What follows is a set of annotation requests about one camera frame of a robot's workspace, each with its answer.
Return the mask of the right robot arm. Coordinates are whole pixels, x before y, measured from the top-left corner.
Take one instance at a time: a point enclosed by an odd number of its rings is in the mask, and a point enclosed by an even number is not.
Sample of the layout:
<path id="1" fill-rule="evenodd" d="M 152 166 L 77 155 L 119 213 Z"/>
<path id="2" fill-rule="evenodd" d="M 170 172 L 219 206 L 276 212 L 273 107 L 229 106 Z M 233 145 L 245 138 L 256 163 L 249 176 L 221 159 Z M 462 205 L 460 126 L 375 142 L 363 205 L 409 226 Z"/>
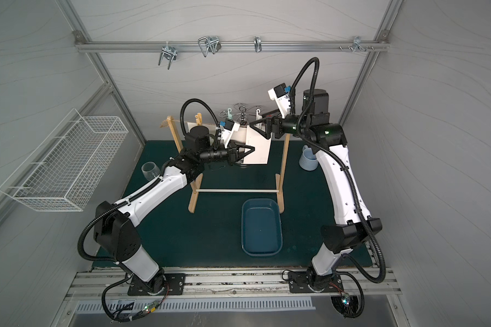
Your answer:
<path id="1" fill-rule="evenodd" d="M 357 294 L 349 294 L 337 287 L 334 309 L 345 318 L 361 316 L 365 308 L 364 291 L 360 282 L 349 272 L 339 271 L 343 260 L 350 260 L 360 274 L 371 283 L 382 283 L 386 277 L 385 258 L 376 239 L 382 229 L 380 219 L 372 217 L 362 201 L 349 161 L 345 133 L 337 123 L 330 123 L 318 111 L 319 103 L 316 81 L 320 61 L 309 59 L 298 73 L 291 86 L 280 84 L 269 90 L 270 98 L 278 110 L 268 117 L 252 121 L 250 126 L 266 139 L 293 135 L 301 138 L 316 155 L 324 173 L 334 206 L 335 223 L 321 227 L 323 244 L 313 257 L 306 272 L 286 270 L 282 279 L 293 291 L 322 293 L 335 287 L 342 277 L 351 279 Z M 352 256 L 352 251 L 369 242 L 377 259 L 379 274 L 374 277 Z"/>

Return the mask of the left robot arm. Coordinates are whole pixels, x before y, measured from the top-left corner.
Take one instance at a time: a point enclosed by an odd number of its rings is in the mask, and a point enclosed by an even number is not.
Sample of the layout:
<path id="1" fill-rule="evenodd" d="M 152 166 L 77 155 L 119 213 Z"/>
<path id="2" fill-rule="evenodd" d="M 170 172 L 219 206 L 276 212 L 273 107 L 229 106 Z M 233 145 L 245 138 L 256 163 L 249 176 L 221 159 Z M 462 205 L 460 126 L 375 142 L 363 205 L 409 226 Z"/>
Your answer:
<path id="1" fill-rule="evenodd" d="M 111 204 L 103 202 L 95 218 L 79 236 L 77 250 L 85 260 L 110 261 L 145 286 L 145 291 L 158 294 L 166 284 L 164 270 L 147 253 L 141 243 L 137 226 L 169 196 L 196 181 L 206 163 L 234 164 L 255 151 L 255 148 L 232 140 L 233 132 L 226 123 L 214 120 L 215 133 L 206 126 L 185 128 L 184 114 L 188 105 L 198 103 L 212 109 L 201 99 L 187 100 L 181 107 L 179 122 L 185 138 L 184 148 L 170 158 L 161 174 L 131 195 Z"/>

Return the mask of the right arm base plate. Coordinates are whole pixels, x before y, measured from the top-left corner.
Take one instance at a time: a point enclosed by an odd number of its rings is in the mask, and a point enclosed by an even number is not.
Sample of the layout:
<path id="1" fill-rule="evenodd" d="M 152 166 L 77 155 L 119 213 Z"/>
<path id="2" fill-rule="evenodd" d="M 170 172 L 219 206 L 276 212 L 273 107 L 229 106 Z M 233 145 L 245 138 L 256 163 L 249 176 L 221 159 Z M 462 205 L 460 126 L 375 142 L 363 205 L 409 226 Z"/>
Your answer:
<path id="1" fill-rule="evenodd" d="M 291 294 L 337 293 L 344 290 L 339 275 L 317 275 L 313 270 L 290 271 L 282 273 L 283 281 L 289 285 Z"/>

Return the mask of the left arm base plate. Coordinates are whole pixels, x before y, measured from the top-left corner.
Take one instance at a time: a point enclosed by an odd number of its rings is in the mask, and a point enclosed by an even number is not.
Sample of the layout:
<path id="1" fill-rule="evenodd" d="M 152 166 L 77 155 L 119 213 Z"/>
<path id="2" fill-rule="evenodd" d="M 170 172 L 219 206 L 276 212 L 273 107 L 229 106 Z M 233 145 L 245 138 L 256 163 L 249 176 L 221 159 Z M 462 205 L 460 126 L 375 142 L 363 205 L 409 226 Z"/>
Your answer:
<path id="1" fill-rule="evenodd" d="M 182 295 L 184 291 L 185 274 L 159 273 L 150 281 L 143 281 L 134 276 L 130 282 L 128 296 L 163 296 Z"/>

